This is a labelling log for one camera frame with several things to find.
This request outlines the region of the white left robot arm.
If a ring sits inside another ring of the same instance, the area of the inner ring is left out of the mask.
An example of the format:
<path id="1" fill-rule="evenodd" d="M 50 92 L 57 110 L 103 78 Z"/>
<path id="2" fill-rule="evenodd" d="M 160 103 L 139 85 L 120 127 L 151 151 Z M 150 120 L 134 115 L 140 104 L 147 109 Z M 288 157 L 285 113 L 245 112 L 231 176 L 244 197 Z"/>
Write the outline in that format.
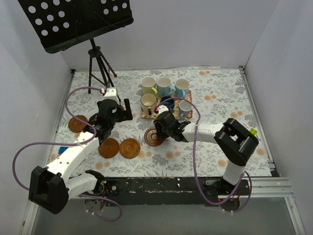
<path id="1" fill-rule="evenodd" d="M 74 145 L 65 150 L 56 160 L 45 167 L 37 166 L 31 172 L 28 199 L 53 214 L 58 214 L 68 200 L 84 192 L 94 196 L 104 190 L 104 176 L 94 170 L 71 177 L 79 164 L 96 150 L 110 135 L 117 122 L 132 120 L 129 99 L 125 107 L 114 100 L 104 99 L 97 103 L 98 113 L 80 133 Z"/>

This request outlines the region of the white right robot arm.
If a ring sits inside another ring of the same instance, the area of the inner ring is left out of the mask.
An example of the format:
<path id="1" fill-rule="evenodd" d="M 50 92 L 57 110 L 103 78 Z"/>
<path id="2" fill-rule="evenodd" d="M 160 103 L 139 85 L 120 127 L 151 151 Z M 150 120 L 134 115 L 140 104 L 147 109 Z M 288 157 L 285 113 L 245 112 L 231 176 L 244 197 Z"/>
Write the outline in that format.
<path id="1" fill-rule="evenodd" d="M 244 168 L 259 144 L 259 140 L 236 119 L 228 118 L 219 124 L 196 125 L 190 121 L 179 122 L 166 111 L 153 121 L 157 137 L 173 138 L 178 142 L 202 141 L 217 144 L 228 158 L 225 173 L 221 179 L 222 191 L 234 194 L 239 189 Z"/>

